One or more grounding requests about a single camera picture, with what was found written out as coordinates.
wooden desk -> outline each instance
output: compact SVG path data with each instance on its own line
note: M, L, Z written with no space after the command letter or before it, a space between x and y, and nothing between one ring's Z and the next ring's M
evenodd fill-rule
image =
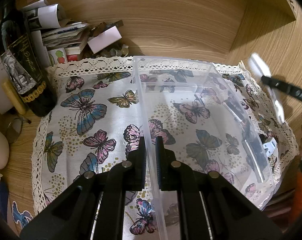
M98 24L122 19L120 32L134 55L199 59L246 64L258 52L273 74L302 87L302 11L296 21L257 0L48 0L60 3L67 16ZM18 8L26 0L17 0ZM285 116L299 141L301 104L282 96ZM28 113L19 140L11 147L2 171L20 210L33 213L31 187L32 142L39 118ZM281 191L295 186L296 166L287 173Z

gold coin label decoration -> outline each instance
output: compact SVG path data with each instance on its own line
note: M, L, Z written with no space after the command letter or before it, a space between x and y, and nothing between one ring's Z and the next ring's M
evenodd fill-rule
M42 81L41 85L39 85L38 88L33 91L33 93L29 94L26 97L22 97L23 102L29 103L35 100L35 98L38 98L38 96L43 93L45 88L46 88L46 82Z

wine bottle label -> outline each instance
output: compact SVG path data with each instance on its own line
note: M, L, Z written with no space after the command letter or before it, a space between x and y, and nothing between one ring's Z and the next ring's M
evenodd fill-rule
M20 95L41 83L42 73L35 60L27 34L8 46L8 50L2 54L1 59Z

small white box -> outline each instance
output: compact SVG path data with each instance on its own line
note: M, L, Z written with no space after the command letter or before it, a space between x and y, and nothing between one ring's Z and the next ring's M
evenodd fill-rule
M98 51L104 49L105 47L109 46L113 42L118 41L121 38L122 36L119 33L117 27L113 26L112 28L106 30L95 38L89 40L88 45L90 46L93 53L97 53Z

tool handle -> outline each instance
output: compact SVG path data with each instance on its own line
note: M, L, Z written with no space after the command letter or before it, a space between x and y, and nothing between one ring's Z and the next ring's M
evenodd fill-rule
M276 88L287 95L290 95L299 101L302 101L302 89L300 87L296 87L292 84L288 84L286 82L283 82L281 80L270 78L266 76L261 77L261 81L263 84L268 85L271 88Z

